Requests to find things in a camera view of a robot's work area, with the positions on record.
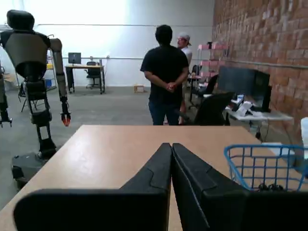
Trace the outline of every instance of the man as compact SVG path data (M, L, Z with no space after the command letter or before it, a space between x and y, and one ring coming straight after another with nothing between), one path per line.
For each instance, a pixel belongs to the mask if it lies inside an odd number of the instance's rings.
M192 51L188 48L188 46L191 46L191 44L189 43L191 37L186 33L186 32L181 32L179 34L178 37L178 48L180 48L184 54L187 57L187 61L188 61L188 66L191 64L192 61L192 57L193 57L193 53ZM183 100L182 100L182 104L181 104L181 108L180 111L185 113L186 112L186 105L185 105L185 91L187 89L187 81L183 82ZM180 117L180 124L183 123L183 118Z
M147 52L140 69L151 82L149 109L153 125L163 125L165 116L169 125L178 125L176 110L180 110L182 83L188 76L188 61L181 50L170 45L170 26L159 26L155 37L159 47Z

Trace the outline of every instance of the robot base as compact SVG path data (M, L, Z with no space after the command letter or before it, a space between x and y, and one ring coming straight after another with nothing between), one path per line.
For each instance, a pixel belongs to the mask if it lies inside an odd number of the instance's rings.
M37 153L17 155L12 159L12 174L17 186L22 188L47 163Z

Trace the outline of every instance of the black hair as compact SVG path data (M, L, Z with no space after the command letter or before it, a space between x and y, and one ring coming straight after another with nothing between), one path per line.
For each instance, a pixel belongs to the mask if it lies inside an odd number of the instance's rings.
M172 40L172 29L168 25L161 25L156 28L155 37L160 45L170 45Z

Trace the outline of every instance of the red brick wall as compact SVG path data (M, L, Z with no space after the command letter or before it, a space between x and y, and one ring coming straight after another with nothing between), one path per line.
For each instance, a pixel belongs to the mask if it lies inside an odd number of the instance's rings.
M227 59L308 66L308 0L216 0L213 41L229 45ZM308 69L237 64L270 73L271 107L292 115L300 134L308 116Z

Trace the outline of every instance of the gray floor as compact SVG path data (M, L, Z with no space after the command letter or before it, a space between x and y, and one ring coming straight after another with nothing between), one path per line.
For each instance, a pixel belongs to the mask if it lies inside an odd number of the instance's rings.
M38 139L35 126L30 122L26 107L21 113L22 103L18 101L17 91L7 92L9 116L13 118L13 127L4 124L0 128L0 210L17 193L11 174L11 158L15 155L37 152ZM48 92L51 106L51 134L57 146L63 145L83 124L102 125L151 125L148 111L148 93L133 93L133 87L108 88L107 94L100 95L98 89L76 88L76 93L68 96L72 122L64 127L61 122L61 103L57 90ZM248 127L243 123L231 121L232 125ZM266 136L267 126L263 126L262 137ZM267 141L289 143L285 134L269 130Z

